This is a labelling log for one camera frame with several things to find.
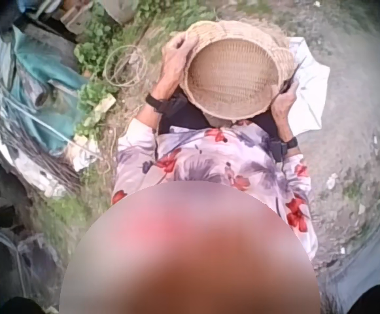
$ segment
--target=pink floral shirt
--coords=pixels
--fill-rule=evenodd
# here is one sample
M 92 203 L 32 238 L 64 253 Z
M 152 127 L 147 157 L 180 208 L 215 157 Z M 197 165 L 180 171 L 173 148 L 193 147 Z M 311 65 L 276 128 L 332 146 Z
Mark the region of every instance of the pink floral shirt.
M 220 129 L 171 127 L 171 133 L 158 136 L 156 142 L 152 129 L 133 119 L 118 140 L 117 162 L 112 203 L 169 181 L 225 184 L 275 211 L 291 226 L 309 258 L 315 256 L 317 237 L 307 199 L 311 179 L 303 155 L 286 158 L 279 168 L 268 134 L 256 124 L 244 120 Z

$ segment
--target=pebble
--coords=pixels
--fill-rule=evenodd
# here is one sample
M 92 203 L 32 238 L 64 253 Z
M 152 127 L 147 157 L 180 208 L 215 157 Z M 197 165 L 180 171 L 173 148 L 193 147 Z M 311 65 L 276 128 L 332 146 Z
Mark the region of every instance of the pebble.
M 366 212 L 366 206 L 360 204 L 359 208 L 358 208 L 358 214 L 359 215 L 362 215 Z
M 336 179 L 338 179 L 338 175 L 336 173 L 333 173 L 326 181 L 326 187 L 329 190 L 332 190 L 335 187 Z

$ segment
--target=wristwatch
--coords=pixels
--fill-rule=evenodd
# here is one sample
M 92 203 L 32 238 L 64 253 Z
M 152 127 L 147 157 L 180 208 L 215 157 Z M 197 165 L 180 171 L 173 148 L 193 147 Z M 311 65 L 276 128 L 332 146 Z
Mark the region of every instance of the wristwatch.
M 288 142 L 282 142 L 278 138 L 272 138 L 270 143 L 270 150 L 276 162 L 282 162 L 287 151 L 291 148 L 297 147 L 297 139 L 293 137 Z
M 291 140 L 284 143 L 287 147 L 287 149 L 294 148 L 298 146 L 297 138 L 294 136 Z
M 150 93 L 146 96 L 146 102 L 155 109 L 157 113 L 164 114 L 166 109 L 169 107 L 169 100 L 166 99 L 156 99 Z

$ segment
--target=green plant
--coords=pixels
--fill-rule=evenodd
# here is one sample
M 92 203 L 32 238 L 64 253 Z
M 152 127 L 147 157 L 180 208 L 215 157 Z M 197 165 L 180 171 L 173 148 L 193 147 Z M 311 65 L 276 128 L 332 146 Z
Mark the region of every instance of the green plant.
M 214 20 L 216 12 L 201 6 L 198 0 L 175 1 L 162 24 L 167 31 L 184 31 L 200 20 Z
M 87 138 L 100 138 L 103 127 L 100 121 L 104 119 L 104 114 L 101 114 L 100 121 L 92 123 L 85 122 L 90 121 L 88 117 L 101 100 L 107 97 L 108 94 L 115 95 L 117 91 L 118 89 L 114 86 L 96 78 L 81 87 L 78 93 L 78 107 L 81 111 L 86 113 L 86 116 L 80 124 L 77 124 L 75 130 L 76 134 L 86 136 Z
M 60 199 L 49 198 L 45 201 L 46 209 L 54 218 L 65 225 L 85 225 L 91 210 L 79 196 L 67 194 Z
M 239 0 L 236 9 L 248 15 L 258 14 L 261 16 L 272 12 L 267 0 L 257 0 L 255 4 L 248 4 L 247 0 Z
M 85 43 L 78 44 L 74 54 L 78 58 L 82 71 L 88 70 L 100 76 L 104 69 L 112 38 L 121 32 L 121 26 L 111 24 L 105 16 L 104 8 L 95 3 L 92 7 L 92 19 L 84 32 Z
M 142 22 L 168 10 L 171 0 L 139 0 L 136 1 L 135 21 Z

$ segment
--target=woven basket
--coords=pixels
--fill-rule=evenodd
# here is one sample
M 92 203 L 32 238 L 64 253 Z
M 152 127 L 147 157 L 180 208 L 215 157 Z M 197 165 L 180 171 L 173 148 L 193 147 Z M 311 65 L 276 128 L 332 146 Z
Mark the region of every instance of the woven basket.
M 203 112 L 222 119 L 250 118 L 267 110 L 271 86 L 281 87 L 294 70 L 287 46 L 271 35 L 236 21 L 193 24 L 187 34 L 199 37 L 181 84 Z

